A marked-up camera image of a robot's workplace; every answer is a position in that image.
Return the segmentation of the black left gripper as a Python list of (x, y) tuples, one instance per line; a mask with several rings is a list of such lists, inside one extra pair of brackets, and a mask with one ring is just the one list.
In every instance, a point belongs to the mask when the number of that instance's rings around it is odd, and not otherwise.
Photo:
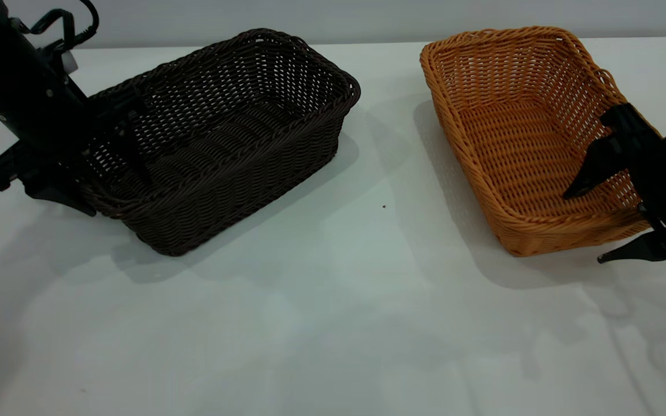
[(96, 209), (77, 182), (58, 175), (58, 163), (74, 164), (90, 140), (116, 134), (116, 152), (145, 186), (151, 186), (135, 133), (135, 121), (146, 105), (132, 89), (85, 96), (71, 80), (76, 69), (71, 51), (0, 51), (0, 121), (17, 137), (16, 144), (0, 155), (0, 191), (19, 179), (30, 198), (95, 217)]

